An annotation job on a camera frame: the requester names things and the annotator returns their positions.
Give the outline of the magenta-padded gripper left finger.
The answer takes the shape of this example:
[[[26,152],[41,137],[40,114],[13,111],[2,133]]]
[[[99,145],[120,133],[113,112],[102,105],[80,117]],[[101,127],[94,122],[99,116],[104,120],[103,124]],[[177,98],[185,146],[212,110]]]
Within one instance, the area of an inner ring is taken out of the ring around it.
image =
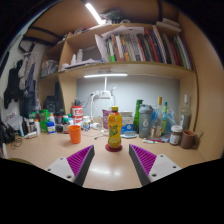
[[[46,170],[51,174],[82,186],[94,155],[94,146],[90,145],[67,158],[58,158]]]

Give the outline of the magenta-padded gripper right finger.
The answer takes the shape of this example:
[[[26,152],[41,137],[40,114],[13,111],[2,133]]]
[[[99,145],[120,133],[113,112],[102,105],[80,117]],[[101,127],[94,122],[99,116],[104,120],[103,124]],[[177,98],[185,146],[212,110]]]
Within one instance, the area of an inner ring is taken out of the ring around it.
[[[129,155],[142,186],[180,170],[180,167],[166,155],[155,155],[133,144],[129,145]]]

